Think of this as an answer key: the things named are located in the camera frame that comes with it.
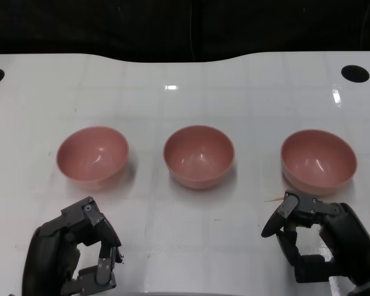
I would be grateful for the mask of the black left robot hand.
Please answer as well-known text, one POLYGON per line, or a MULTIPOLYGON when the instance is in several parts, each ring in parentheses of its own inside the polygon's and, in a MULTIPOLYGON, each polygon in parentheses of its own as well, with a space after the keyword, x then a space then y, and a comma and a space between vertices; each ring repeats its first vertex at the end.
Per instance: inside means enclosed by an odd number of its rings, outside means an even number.
POLYGON ((61 211, 36 229, 28 248, 22 295, 94 295, 117 286, 113 269, 122 263, 121 242, 92 197, 61 211), (97 264, 79 270, 79 244, 101 243, 97 264))

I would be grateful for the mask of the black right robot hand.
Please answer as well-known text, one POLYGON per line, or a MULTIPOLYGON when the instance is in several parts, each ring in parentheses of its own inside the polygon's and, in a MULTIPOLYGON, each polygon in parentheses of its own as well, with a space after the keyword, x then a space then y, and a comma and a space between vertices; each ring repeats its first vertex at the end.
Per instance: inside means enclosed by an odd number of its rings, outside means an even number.
POLYGON ((261 235, 277 237, 298 283, 343 276, 355 285, 351 295, 370 295, 370 235, 348 204, 286 191, 261 235), (332 254, 329 261, 322 255, 301 255, 296 246, 297 228, 314 224, 320 225, 319 236, 332 254))

